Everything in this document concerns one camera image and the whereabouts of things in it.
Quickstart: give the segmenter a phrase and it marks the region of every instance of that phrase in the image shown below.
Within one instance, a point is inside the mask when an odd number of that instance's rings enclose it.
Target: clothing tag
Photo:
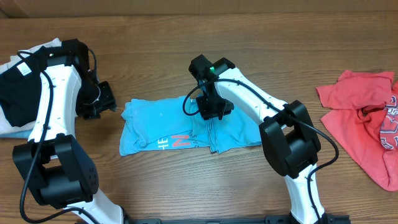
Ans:
[[[17,66],[18,70],[22,73],[23,76],[29,74],[30,72],[32,72],[32,70],[29,68],[29,66],[27,66],[27,64],[21,63]]]

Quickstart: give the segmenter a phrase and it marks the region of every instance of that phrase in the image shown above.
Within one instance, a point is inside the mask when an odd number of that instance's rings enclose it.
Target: blue cloth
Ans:
[[[126,120],[120,154],[140,151],[208,147],[211,152],[261,144],[258,125],[239,108],[218,118],[203,120],[200,114],[187,116],[181,107],[181,96],[175,99],[146,101],[133,99],[122,113]],[[187,102],[186,110],[195,112],[196,101]]]
[[[0,138],[21,138],[21,139],[28,139],[29,135],[31,134],[32,130],[27,131],[19,131],[16,133],[8,133],[8,134],[0,134]]]

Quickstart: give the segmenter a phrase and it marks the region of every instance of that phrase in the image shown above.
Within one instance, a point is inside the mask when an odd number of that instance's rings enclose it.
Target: crumpled red fabric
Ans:
[[[398,140],[394,139],[398,133],[383,132],[398,129],[398,116],[395,127],[395,116],[391,119],[387,114],[397,108],[393,101],[398,99],[398,84],[391,88],[393,79],[394,72],[346,70],[336,84],[316,87],[322,106],[333,109],[321,122],[370,178],[388,191],[398,190]],[[386,148],[383,141],[392,147]]]

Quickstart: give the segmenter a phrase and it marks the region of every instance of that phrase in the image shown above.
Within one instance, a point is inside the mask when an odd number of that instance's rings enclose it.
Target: wooden table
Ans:
[[[271,95],[300,100],[322,131],[320,118],[329,110],[316,86],[336,82],[346,69],[398,70],[395,12],[4,19],[0,30],[1,63],[56,37],[79,38],[95,51],[99,79],[109,81],[119,106],[99,120],[77,119],[76,137],[97,166],[102,191],[133,218],[258,218],[290,210],[285,182],[262,147],[221,155],[208,148],[119,155],[124,104],[186,95],[195,86],[188,66],[196,56],[226,57]],[[321,142],[324,163],[334,152]],[[0,140],[0,223],[23,223],[23,181],[11,159],[13,146],[23,143]],[[398,223],[398,194],[376,185],[342,148],[338,162],[317,178],[327,212],[349,214],[353,223]],[[33,218],[54,212],[30,195],[25,207]],[[76,220],[64,215],[49,223]]]

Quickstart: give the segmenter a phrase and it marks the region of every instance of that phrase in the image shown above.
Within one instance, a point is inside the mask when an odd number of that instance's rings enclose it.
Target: black cloth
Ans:
[[[11,126],[22,127],[35,121],[39,110],[42,83],[37,58],[26,58],[31,73],[23,76],[17,66],[0,74],[0,106]]]

